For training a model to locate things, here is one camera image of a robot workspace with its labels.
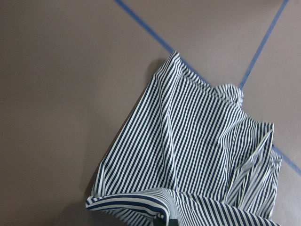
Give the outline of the striped polo shirt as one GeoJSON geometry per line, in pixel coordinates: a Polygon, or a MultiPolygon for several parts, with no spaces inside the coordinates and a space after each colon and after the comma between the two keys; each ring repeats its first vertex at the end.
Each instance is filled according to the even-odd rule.
{"type": "Polygon", "coordinates": [[[129,226],[274,226],[274,124],[173,52],[99,165],[86,208],[129,226]]]}

